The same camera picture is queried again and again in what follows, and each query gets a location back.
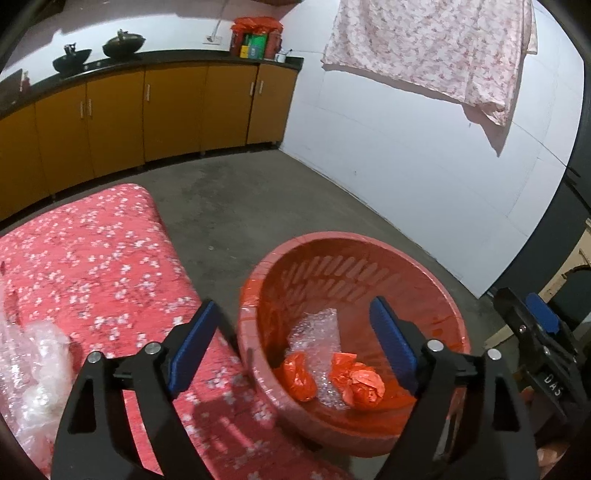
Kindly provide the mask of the red plastic basket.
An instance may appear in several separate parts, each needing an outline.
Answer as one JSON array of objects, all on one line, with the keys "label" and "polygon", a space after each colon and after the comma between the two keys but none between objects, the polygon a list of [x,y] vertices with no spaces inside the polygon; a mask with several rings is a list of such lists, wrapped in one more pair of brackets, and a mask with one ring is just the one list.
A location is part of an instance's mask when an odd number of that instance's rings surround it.
[{"label": "red plastic basket", "polygon": [[[370,301],[377,296],[426,337],[470,352],[460,309],[436,276],[402,251],[356,233],[315,232],[284,242],[254,267],[239,300],[242,361],[280,424],[358,457],[387,454],[415,403],[394,378],[370,327]],[[373,411],[297,402],[276,378],[291,329],[304,315],[327,308],[337,311],[342,351],[374,367],[386,384],[384,401]]]}]

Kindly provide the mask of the black countertop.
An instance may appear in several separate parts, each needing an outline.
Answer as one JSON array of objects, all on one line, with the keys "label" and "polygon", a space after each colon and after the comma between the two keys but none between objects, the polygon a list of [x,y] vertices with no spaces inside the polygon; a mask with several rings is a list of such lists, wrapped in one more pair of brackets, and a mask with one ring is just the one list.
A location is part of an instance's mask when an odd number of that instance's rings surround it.
[{"label": "black countertop", "polygon": [[10,105],[1,107],[1,118],[5,118],[36,101],[64,89],[77,86],[90,80],[105,76],[145,70],[146,68],[164,68],[188,66],[189,64],[236,64],[280,66],[300,72],[304,66],[304,58],[287,55],[284,62],[263,59],[243,59],[232,56],[228,51],[218,50],[156,50],[134,54],[127,60],[101,59],[85,64],[81,72],[73,75],[55,75],[33,84],[25,94],[21,94]]}]

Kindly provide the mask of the red floral tablecloth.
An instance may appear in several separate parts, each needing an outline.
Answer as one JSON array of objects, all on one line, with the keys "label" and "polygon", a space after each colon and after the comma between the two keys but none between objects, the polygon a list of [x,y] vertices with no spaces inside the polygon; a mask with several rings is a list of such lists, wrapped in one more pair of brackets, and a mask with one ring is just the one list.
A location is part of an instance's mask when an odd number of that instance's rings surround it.
[{"label": "red floral tablecloth", "polygon": [[[54,323],[73,356],[132,355],[190,320],[200,299],[156,205],[120,184],[50,210],[1,238],[6,308],[22,324]],[[174,403],[217,479],[341,479],[276,425],[242,362],[212,338],[193,383]]]}]

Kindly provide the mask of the red bottle on counter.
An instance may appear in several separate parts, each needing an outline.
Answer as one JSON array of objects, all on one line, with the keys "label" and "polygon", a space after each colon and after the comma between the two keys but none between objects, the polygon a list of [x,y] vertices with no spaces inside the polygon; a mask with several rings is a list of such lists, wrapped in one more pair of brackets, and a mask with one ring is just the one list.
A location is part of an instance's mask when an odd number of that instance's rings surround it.
[{"label": "red bottle on counter", "polygon": [[30,78],[27,71],[22,72],[21,84],[20,84],[20,92],[22,95],[25,95],[29,92],[31,88]]}]

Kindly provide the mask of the small white bubble wrap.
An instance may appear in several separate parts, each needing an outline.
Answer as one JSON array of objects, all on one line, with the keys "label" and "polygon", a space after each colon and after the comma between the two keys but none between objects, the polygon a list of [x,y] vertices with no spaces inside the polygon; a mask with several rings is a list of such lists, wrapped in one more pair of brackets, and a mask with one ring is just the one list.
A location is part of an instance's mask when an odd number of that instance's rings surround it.
[{"label": "small white bubble wrap", "polygon": [[48,320],[25,323],[18,295],[1,286],[1,414],[34,465],[50,474],[74,381],[70,338]]}]

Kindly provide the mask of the black wok left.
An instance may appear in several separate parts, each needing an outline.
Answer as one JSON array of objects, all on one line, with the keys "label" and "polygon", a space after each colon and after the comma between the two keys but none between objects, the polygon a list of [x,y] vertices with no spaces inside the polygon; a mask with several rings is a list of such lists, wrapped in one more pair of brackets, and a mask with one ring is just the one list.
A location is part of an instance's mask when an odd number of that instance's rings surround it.
[{"label": "black wok left", "polygon": [[92,52],[91,49],[78,50],[75,43],[66,44],[63,49],[65,54],[52,62],[53,68],[60,74],[81,71]]}]

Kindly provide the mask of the orange lower kitchen cabinets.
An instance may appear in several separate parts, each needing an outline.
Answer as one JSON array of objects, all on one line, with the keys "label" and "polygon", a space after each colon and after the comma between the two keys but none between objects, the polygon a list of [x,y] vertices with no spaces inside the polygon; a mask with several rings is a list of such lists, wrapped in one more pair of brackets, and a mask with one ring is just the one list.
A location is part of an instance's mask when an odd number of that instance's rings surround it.
[{"label": "orange lower kitchen cabinets", "polygon": [[297,71],[189,64],[90,80],[1,118],[1,217],[164,159],[283,141]]}]

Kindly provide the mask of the dark cutting board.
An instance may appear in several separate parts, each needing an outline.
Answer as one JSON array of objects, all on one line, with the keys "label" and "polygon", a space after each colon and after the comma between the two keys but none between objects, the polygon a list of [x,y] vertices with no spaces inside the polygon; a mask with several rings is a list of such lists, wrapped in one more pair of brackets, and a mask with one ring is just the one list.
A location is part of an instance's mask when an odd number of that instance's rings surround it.
[{"label": "dark cutting board", "polygon": [[0,109],[11,107],[21,94],[23,70],[18,69],[0,82]]}]

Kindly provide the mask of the white cup on counter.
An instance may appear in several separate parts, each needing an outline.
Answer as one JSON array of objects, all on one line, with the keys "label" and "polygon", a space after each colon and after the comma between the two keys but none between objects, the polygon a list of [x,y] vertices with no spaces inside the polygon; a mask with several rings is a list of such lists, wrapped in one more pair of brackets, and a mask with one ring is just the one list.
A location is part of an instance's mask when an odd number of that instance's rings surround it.
[{"label": "white cup on counter", "polygon": [[287,62],[287,56],[290,55],[291,49],[287,50],[287,51],[280,51],[279,53],[276,53],[276,56],[274,57],[274,61],[276,61],[276,63],[286,63]]}]

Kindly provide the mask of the pink floral hanging cloth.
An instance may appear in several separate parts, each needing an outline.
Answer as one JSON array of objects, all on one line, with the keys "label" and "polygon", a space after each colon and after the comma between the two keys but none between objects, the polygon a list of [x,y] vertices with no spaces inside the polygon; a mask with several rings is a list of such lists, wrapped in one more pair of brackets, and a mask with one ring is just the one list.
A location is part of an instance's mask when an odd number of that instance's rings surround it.
[{"label": "pink floral hanging cloth", "polygon": [[537,51],[530,1],[342,1],[322,62],[418,86],[504,127]]}]

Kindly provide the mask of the small red plastic bag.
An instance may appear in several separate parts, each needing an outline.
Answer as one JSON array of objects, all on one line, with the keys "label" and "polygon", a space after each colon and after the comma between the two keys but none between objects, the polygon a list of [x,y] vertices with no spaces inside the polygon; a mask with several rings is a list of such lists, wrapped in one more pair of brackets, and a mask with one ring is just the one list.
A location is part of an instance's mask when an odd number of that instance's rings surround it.
[{"label": "small red plastic bag", "polygon": [[276,378],[280,381],[283,389],[294,400],[301,403],[314,400],[318,393],[317,383],[308,371],[305,360],[307,360],[305,353],[296,351],[288,354],[280,367],[274,370],[274,374],[276,374]]}]

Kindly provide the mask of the red bag with containers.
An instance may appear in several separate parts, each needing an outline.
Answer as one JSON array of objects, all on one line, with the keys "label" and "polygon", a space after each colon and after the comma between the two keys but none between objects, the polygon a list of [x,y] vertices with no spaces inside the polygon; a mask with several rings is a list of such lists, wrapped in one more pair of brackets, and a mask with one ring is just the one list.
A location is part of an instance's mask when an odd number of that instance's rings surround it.
[{"label": "red bag with containers", "polygon": [[239,17],[230,27],[229,52],[252,60],[273,60],[280,53],[283,24],[273,17]]}]

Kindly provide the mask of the large clear bubble wrap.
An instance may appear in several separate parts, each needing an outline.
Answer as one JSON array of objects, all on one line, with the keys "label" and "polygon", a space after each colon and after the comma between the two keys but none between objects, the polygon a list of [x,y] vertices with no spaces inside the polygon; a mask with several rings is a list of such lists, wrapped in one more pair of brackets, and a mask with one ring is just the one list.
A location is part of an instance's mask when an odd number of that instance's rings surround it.
[{"label": "large clear bubble wrap", "polygon": [[291,329],[287,343],[286,353],[304,352],[305,367],[317,386],[315,399],[325,407],[346,410],[342,394],[329,379],[332,355],[342,351],[338,311],[327,308],[305,314]]}]

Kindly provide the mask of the knotted red plastic bag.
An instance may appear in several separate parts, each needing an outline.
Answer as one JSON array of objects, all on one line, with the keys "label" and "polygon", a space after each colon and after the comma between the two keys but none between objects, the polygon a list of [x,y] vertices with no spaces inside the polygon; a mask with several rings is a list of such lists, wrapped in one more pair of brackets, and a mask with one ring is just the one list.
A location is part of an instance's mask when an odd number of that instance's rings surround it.
[{"label": "knotted red plastic bag", "polygon": [[353,353],[332,354],[329,379],[349,407],[369,411],[377,408],[384,399],[386,386],[377,371],[358,361]]}]

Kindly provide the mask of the black lidded wok right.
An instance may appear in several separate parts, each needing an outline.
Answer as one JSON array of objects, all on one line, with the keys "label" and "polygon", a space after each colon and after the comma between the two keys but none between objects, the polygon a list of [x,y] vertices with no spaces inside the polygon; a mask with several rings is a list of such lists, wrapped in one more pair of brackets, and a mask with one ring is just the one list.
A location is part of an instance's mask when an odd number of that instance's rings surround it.
[{"label": "black lidded wok right", "polygon": [[111,59],[122,59],[134,55],[144,43],[142,35],[119,29],[116,36],[102,46],[102,50]]}]

